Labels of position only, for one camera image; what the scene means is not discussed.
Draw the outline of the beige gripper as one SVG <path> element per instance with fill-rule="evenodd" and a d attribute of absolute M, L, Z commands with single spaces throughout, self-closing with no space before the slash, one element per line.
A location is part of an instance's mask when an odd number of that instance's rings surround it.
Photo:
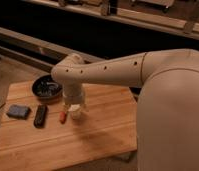
<path fill-rule="evenodd" d="M 86 112 L 85 91 L 82 84 L 64 84 L 63 85 L 63 112 L 68 111 L 68 105 L 81 105 L 81 112 Z"/>

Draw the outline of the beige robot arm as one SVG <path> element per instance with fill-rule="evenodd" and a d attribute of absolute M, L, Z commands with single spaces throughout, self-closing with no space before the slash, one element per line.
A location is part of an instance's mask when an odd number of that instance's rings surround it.
<path fill-rule="evenodd" d="M 66 102 L 83 100 L 82 85 L 137 87 L 138 171 L 199 171 L 199 51 L 171 49 L 86 64 L 70 54 L 52 78 Z"/>

